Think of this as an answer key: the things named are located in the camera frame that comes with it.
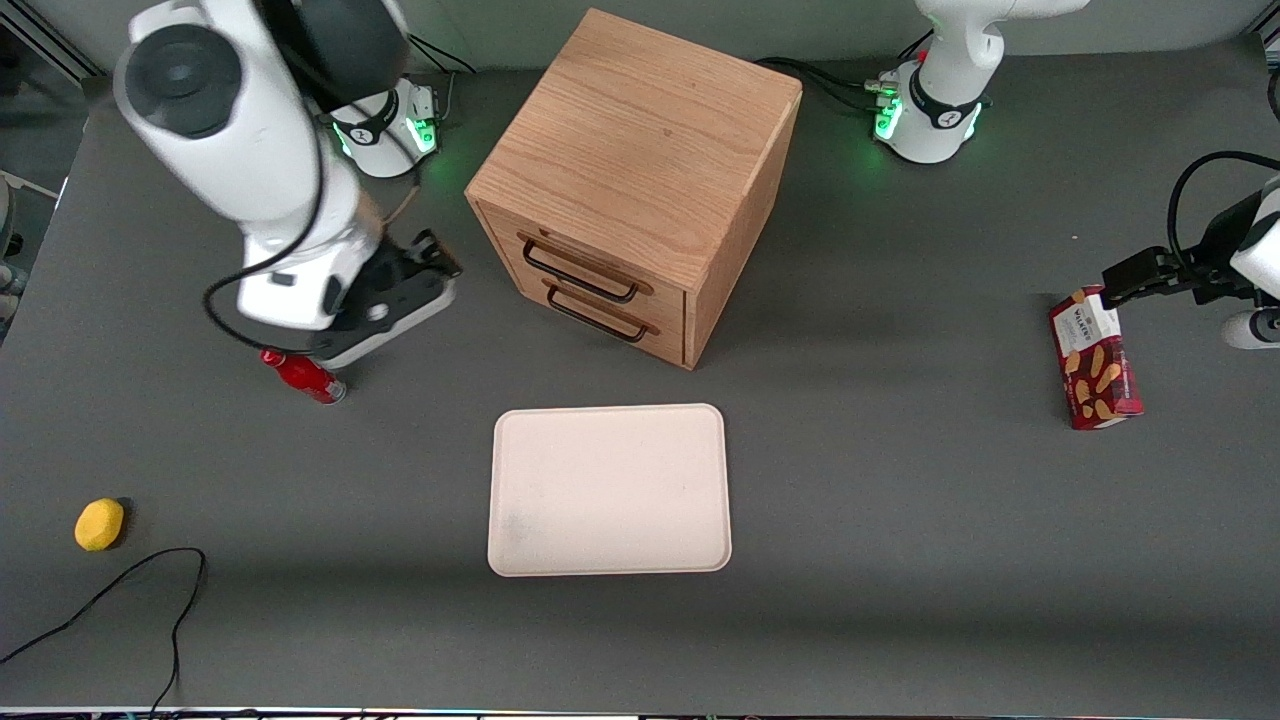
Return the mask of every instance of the white tray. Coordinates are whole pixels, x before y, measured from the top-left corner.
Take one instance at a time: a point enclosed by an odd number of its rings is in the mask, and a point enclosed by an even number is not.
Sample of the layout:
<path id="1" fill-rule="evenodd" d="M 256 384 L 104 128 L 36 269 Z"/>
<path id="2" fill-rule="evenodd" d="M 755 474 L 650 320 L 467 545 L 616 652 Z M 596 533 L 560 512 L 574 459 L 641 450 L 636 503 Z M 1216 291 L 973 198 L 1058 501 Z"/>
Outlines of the white tray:
<path id="1" fill-rule="evenodd" d="M 489 566 L 499 575 L 710 573 L 728 562 L 716 407 L 512 410 L 493 436 Z"/>

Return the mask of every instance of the yellow sponge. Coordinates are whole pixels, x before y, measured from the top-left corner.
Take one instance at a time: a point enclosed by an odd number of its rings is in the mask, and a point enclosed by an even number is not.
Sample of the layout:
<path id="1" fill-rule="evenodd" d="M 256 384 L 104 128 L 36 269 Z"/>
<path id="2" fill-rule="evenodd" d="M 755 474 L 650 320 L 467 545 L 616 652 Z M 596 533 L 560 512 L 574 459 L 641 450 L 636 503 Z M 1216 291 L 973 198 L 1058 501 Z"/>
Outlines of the yellow sponge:
<path id="1" fill-rule="evenodd" d="M 104 497 L 84 506 L 79 520 L 76 520 L 76 542 L 90 552 L 111 547 L 124 525 L 124 507 Z"/>

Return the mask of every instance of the wooden box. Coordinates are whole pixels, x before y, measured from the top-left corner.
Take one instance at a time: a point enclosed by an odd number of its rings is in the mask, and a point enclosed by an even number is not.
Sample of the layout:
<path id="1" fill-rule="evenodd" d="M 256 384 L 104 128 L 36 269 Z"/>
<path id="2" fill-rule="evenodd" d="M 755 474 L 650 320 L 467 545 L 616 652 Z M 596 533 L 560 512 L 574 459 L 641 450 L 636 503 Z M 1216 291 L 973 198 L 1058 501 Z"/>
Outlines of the wooden box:
<path id="1" fill-rule="evenodd" d="M 791 77 L 589 10 L 467 200 L 521 293 L 692 369 L 799 105 Z"/>

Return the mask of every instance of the black metal handle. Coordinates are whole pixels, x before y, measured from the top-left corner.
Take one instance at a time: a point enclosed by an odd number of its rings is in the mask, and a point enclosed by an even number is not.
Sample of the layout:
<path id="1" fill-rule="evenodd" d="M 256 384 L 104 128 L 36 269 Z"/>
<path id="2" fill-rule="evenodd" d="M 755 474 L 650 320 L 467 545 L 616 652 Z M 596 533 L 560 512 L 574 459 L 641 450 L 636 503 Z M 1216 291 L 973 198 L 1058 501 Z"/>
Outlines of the black metal handle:
<path id="1" fill-rule="evenodd" d="M 588 318 L 586 315 L 579 313 L 577 310 L 573 310 L 572 307 L 566 307 L 564 305 L 556 302 L 556 293 L 558 291 L 559 288 L 553 284 L 547 287 L 547 304 L 554 307 L 556 310 L 564 313 L 570 318 L 573 318 L 575 320 L 586 323 L 588 325 L 591 325 L 593 328 L 600 332 L 609 333 L 611 336 L 621 340 L 622 342 L 636 343 L 640 342 L 644 338 L 644 336 L 649 333 L 649 325 L 645 325 L 643 323 L 640 324 L 640 329 L 636 331 L 635 334 L 623 334 L 621 331 L 616 331 L 609 325 L 605 325 L 604 323 L 596 320 L 595 318 Z"/>
<path id="2" fill-rule="evenodd" d="M 616 295 L 616 293 L 612 293 L 612 292 L 604 290 L 603 287 L 596 287 L 596 286 L 594 286 L 594 284 L 591 284 L 591 283 L 589 283 L 589 282 L 586 282 L 586 281 L 584 281 L 581 278 L 575 278 L 573 275 L 566 273 L 564 270 L 561 270 L 558 268 L 553 268 L 553 266 L 548 265 L 547 263 L 543 263 L 541 260 L 538 260 L 536 258 L 534 258 L 532 252 L 534 252 L 534 247 L 535 246 L 536 246 L 536 243 L 534 242 L 534 240 L 526 236 L 525 237 L 525 251 L 522 254 L 525 256 L 525 263 L 529 263 L 530 265 L 538 268 L 539 270 L 541 270 L 541 272 L 544 272 L 547 274 L 554 275 L 554 277 L 557 277 L 557 278 L 559 278 L 559 279 L 562 279 L 562 281 L 564 281 L 564 282 L 567 282 L 567 283 L 570 283 L 572 286 L 580 287 L 580 288 L 590 292 L 591 295 L 603 297 L 605 300 L 609 300 L 612 302 L 617 302 L 618 305 L 621 305 L 623 302 L 631 302 L 631 299 L 634 299 L 636 296 L 636 292 L 640 291 L 640 283 L 632 282 L 631 283 L 631 290 L 628 290 L 625 295 Z"/>

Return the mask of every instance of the cable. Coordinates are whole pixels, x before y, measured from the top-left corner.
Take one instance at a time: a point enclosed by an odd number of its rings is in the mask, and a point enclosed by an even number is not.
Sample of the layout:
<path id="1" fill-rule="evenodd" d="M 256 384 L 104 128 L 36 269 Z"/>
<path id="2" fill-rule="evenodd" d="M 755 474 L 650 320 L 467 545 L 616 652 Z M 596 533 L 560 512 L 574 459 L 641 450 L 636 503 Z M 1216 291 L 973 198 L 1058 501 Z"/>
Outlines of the cable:
<path id="1" fill-rule="evenodd" d="M 187 597 L 187 605 L 182 607 L 182 612 L 178 615 L 178 619 L 174 620 L 173 623 L 173 629 L 169 630 L 169 642 L 173 646 L 173 669 L 169 671 L 169 682 L 165 683 L 164 689 L 160 691 L 159 696 L 156 696 L 156 701 L 151 703 L 151 712 L 147 715 L 147 717 L 155 717 L 156 708 L 160 707 L 160 702 L 164 700 L 164 697 L 169 694 L 169 691 L 173 688 L 173 684 L 178 682 L 178 675 L 182 670 L 178 655 L 178 628 L 182 626 L 182 621 L 187 619 L 187 614 L 191 612 L 192 606 L 196 605 L 196 597 L 200 594 L 200 589 L 204 587 L 205 578 L 207 575 L 209 556 L 205 555 L 205 551 L 200 550 L 198 547 L 170 547 L 168 550 L 160 550 L 152 552 L 151 555 L 143 557 L 142 560 L 138 560 L 133 565 L 129 565 L 128 569 L 116 575 L 114 580 L 108 583 L 105 588 L 97 591 L 97 593 L 92 598 L 90 598 L 90 601 L 86 602 L 83 607 L 76 611 L 76 615 L 72 615 L 70 619 L 68 619 L 61 625 L 58 625 L 51 630 L 46 630 L 36 635 L 35 638 L 22 643 L 22 646 L 19 646 L 18 650 L 0 659 L 0 665 L 9 662 L 10 660 L 22 655 L 23 652 L 27 652 L 28 650 L 36 647 L 37 644 L 45 642 L 46 639 L 56 635 L 58 633 L 61 633 L 67 628 L 70 628 L 73 624 L 76 624 L 77 620 L 79 620 L 86 612 L 88 612 L 93 607 L 93 605 L 97 603 L 97 601 L 102 600 L 102 596 L 115 589 L 115 587 L 119 585 L 124 580 L 124 578 L 128 578 L 129 574 L 132 574 L 138 568 L 142 568 L 147 562 L 151 562 L 152 560 L 161 557 L 164 555 L 169 555 L 170 552 L 195 552 L 200 557 L 200 566 L 196 568 L 196 582 L 192 583 L 191 585 L 191 594 Z"/>
<path id="2" fill-rule="evenodd" d="M 439 61 L 435 58 L 435 55 L 431 55 L 430 50 L 428 50 L 426 47 L 419 45 L 417 40 L 415 40 L 415 37 L 416 36 L 413 36 L 413 35 L 408 36 L 410 45 L 412 45 L 413 49 L 416 49 L 424 58 L 426 58 L 428 60 L 430 60 L 431 63 L 434 63 L 436 68 L 440 68 L 442 73 L 448 73 L 449 69 L 444 67 L 444 63 Z"/>
<path id="3" fill-rule="evenodd" d="M 449 73 L 449 91 L 444 94 L 444 111 L 440 113 L 440 122 L 449 119 L 449 113 L 453 111 L 453 81 L 457 79 L 458 73 Z"/>
<path id="4" fill-rule="evenodd" d="M 1212 281 L 1210 279 L 1208 275 L 1202 273 L 1199 268 L 1196 268 L 1194 265 L 1187 261 L 1187 258 L 1183 254 L 1183 246 L 1178 241 L 1178 208 L 1181 204 L 1183 190 L 1185 190 L 1187 187 L 1187 181 L 1192 179 L 1192 176 L 1196 174 L 1196 170 L 1203 168 L 1204 165 L 1215 160 L 1240 160 L 1243 163 L 1252 163 L 1254 165 L 1280 172 L 1280 160 L 1275 160 L 1265 155 L 1257 155 L 1254 152 L 1244 152 L 1240 150 L 1219 150 L 1217 152 L 1210 152 L 1208 155 L 1198 158 L 1190 165 L 1187 165 L 1187 169 L 1183 170 L 1183 174 L 1178 177 L 1178 182 L 1174 183 L 1174 190 L 1169 195 L 1169 217 L 1166 218 L 1169 249 L 1174 252 L 1174 259 L 1178 260 L 1178 264 L 1185 268 L 1187 272 L 1196 275 L 1196 279 L 1198 279 L 1202 284 L 1206 286 L 1212 284 Z"/>
<path id="5" fill-rule="evenodd" d="M 319 70 L 316 70 L 315 68 L 312 68 L 310 65 L 310 63 L 307 63 L 305 59 L 302 59 L 297 54 L 297 51 L 294 51 L 292 47 L 289 47 L 287 45 L 280 45 L 279 50 L 280 50 L 280 54 L 284 56 L 284 59 L 285 59 L 287 63 L 289 63 L 296 69 L 298 69 L 302 73 L 305 73 L 312 82 L 315 82 L 316 85 L 319 85 L 326 92 L 329 92 L 330 95 L 333 95 L 335 97 L 340 97 L 342 96 L 342 92 L 339 92 L 337 88 L 334 88 L 333 85 L 329 83 L 329 81 L 325 79 L 324 76 L 320 74 Z M 352 108 L 353 110 L 356 110 L 356 113 L 364 115 L 364 118 L 366 120 L 371 119 L 371 115 L 369 113 L 366 113 L 364 110 L 364 108 L 361 108 L 358 104 L 352 102 L 351 105 L 347 105 L 347 106 Z M 262 260 L 260 263 L 255 263 L 255 264 L 252 264 L 252 265 L 250 265 L 247 268 L 241 268 L 239 270 L 237 270 L 237 272 L 234 272 L 234 273 L 232 273 L 229 275 L 225 275 L 225 277 L 220 278 L 219 281 L 214 282 L 211 286 L 209 286 L 207 288 L 205 288 L 205 292 L 204 292 L 204 295 L 201 296 L 201 300 L 200 300 L 201 301 L 201 306 L 205 310 L 205 316 L 207 316 L 209 320 L 211 323 L 214 323 L 214 325 L 218 327 L 218 329 L 223 331 L 225 334 L 228 334 L 232 338 L 237 340 L 242 345 L 252 347 L 253 350 L 275 350 L 275 351 L 282 352 L 284 355 L 301 355 L 301 356 L 314 355 L 314 351 L 311 348 L 282 348 L 278 345 L 269 345 L 269 343 L 253 340 L 253 338 L 248 337 L 247 334 L 244 334 L 244 333 L 237 331 L 236 328 L 230 327 L 227 323 L 227 320 L 223 320 L 223 318 L 214 309 L 214 295 L 216 295 L 218 291 L 223 290 L 224 287 L 227 287 L 227 286 L 229 286 L 232 283 L 239 282 L 239 281 L 242 281 L 242 279 L 244 279 L 244 278 L 247 278 L 250 275 L 256 275 L 257 273 L 261 273 L 261 272 L 266 270 L 268 268 L 274 266 L 280 260 L 284 260 L 285 258 L 288 258 L 289 255 L 292 255 L 294 251 L 297 251 L 297 249 L 301 247 L 302 243 L 307 240 L 307 236 L 311 234 L 311 231 L 315 229 L 316 222 L 320 218 L 320 208 L 321 208 L 321 205 L 324 202 L 325 163 L 324 163 L 324 151 L 323 151 L 323 147 L 320 145 L 320 132 L 316 131 L 314 135 L 315 135 L 315 151 L 316 151 L 316 192 L 315 192 L 315 200 L 311 204 L 311 210 L 307 214 L 307 222 L 302 225 L 302 231 L 298 233 L 298 236 L 292 242 L 289 242 L 288 245 L 285 245 L 275 255 L 271 255 L 266 260 Z M 389 137 L 396 143 L 396 146 L 399 147 L 401 152 L 403 152 L 404 156 L 408 158 L 410 161 L 412 161 L 413 154 L 410 152 L 408 147 L 404 145 L 403 141 L 401 141 L 401 138 L 396 137 L 396 133 L 385 133 L 385 137 Z M 417 172 L 415 172 L 413 173 L 413 183 L 412 183 L 412 186 L 410 187 L 410 190 L 407 192 L 406 200 L 402 201 L 402 205 L 407 205 L 408 199 L 411 199 L 413 195 L 417 193 L 417 191 L 421 187 L 421 184 L 422 184 L 422 177 L 421 177 L 421 174 L 419 174 Z"/>
<path id="6" fill-rule="evenodd" d="M 1280 108 L 1276 106 L 1276 81 L 1280 79 L 1280 68 L 1271 70 L 1271 78 L 1267 79 L 1267 105 L 1271 106 L 1271 114 L 1280 120 Z"/>
<path id="7" fill-rule="evenodd" d="M 448 90 L 448 94 L 447 94 L 447 97 L 445 97 L 444 113 L 442 113 L 440 117 L 439 117 L 440 122 L 444 122 L 449 117 L 449 110 L 453 109 L 453 81 L 458 77 L 458 73 L 456 73 L 456 72 L 445 68 L 444 64 L 440 63 L 440 60 L 438 60 L 435 58 L 435 55 L 431 54 L 430 50 L 428 50 L 426 47 L 424 47 L 424 46 L 421 46 L 421 45 L 417 44 L 417 41 L 415 40 L 416 37 L 417 36 L 415 36 L 415 35 L 410 36 L 410 42 L 413 45 L 413 47 L 416 47 L 417 51 L 421 53 L 424 58 L 426 58 L 428 60 L 435 63 L 435 67 L 440 68 L 442 73 L 445 73 L 445 74 L 449 76 L 449 90 Z"/>
<path id="8" fill-rule="evenodd" d="M 919 47 L 920 45 L 923 45 L 924 41 L 928 40 L 928 38 L 931 38 L 931 37 L 933 37 L 933 28 L 929 28 L 929 32 L 922 35 L 919 40 L 916 40 L 915 42 L 913 42 L 913 44 L 908 45 L 906 47 L 904 47 L 902 51 L 897 54 L 897 59 L 899 60 L 905 60 L 906 58 L 909 58 L 911 55 L 911 53 L 915 53 L 916 47 Z"/>
<path id="9" fill-rule="evenodd" d="M 781 58 L 777 55 L 771 55 L 768 58 L 760 58 L 755 61 L 756 65 L 782 65 L 787 68 L 794 68 L 803 73 L 809 73 L 817 76 L 832 85 L 838 85 L 840 87 L 847 87 L 850 90 L 863 90 L 863 83 L 845 79 L 838 76 L 833 76 L 827 70 L 819 68 L 818 65 L 805 63 L 804 60 L 796 60 L 794 58 Z"/>
<path id="10" fill-rule="evenodd" d="M 836 85 L 838 88 L 842 88 L 842 90 L 858 90 L 858 91 L 863 91 L 861 83 L 855 83 L 852 81 L 847 81 L 847 79 L 836 77 L 836 76 L 828 73 L 827 70 L 823 70 L 822 68 L 819 68 L 817 65 L 810 65 L 809 63 L 804 63 L 801 60 L 794 60 L 791 58 L 777 58 L 777 56 L 773 56 L 773 58 L 760 58 L 759 60 L 755 61 L 755 64 L 758 64 L 758 65 L 778 65 L 778 67 L 794 69 L 796 73 L 800 74 L 801 79 L 808 79 L 809 82 L 812 82 L 813 85 L 815 85 L 818 87 L 818 90 L 822 90 L 828 96 L 831 96 L 832 100 L 835 100 L 836 102 L 840 102 L 841 105 L 844 105 L 846 108 L 852 108 L 854 110 L 858 110 L 858 111 L 861 111 L 861 113 L 878 113 L 879 111 L 879 108 L 874 108 L 872 105 L 860 105 L 858 102 L 854 102 L 852 100 L 849 100 L 847 97 L 840 95 L 837 92 L 836 87 L 831 87 L 829 85 L 827 85 L 827 83 L 832 83 L 832 85 Z"/>
<path id="11" fill-rule="evenodd" d="M 463 67 L 463 68 L 466 68 L 466 69 L 467 69 L 467 72 L 470 72 L 471 74 L 475 74 L 476 69 L 475 69 L 474 67 L 471 67 L 471 63 L 468 63 L 468 61 L 463 60 L 462 58 L 458 58 L 458 56 L 457 56 L 457 55 L 454 55 L 453 53 L 449 53 L 448 50 L 442 50 L 442 49 L 436 47 L 435 45 L 431 45 L 430 42 L 428 42 L 428 41 L 425 41 L 425 40 L 422 40 L 421 37 L 419 37 L 419 36 L 416 36 L 416 35 L 413 35 L 412 32 L 411 32 L 411 33 L 408 33 L 408 38 L 410 38 L 410 40 L 412 40 L 412 41 L 415 41 L 415 42 L 421 42 L 422 45 L 425 45 L 425 46 L 430 47 L 431 50 L 435 50 L 435 51 L 436 51 L 436 53 L 439 53 L 440 55 L 444 55 L 445 58 L 448 58 L 448 59 L 453 60 L 454 63 L 457 63 L 457 64 L 462 65 L 462 67 Z"/>
<path id="12" fill-rule="evenodd" d="M 390 214 L 388 214 L 385 218 L 383 218 L 383 224 L 384 225 L 389 225 L 389 224 L 394 223 L 396 219 L 401 217 L 401 213 L 403 213 L 404 209 L 408 208 L 410 201 L 413 200 L 413 196 L 417 195 L 417 191 L 419 191 L 419 186 L 415 184 L 415 186 L 410 187 L 408 192 L 404 193 L 404 200 L 401 200 L 401 204 L 397 205 L 396 209 L 390 211 Z"/>

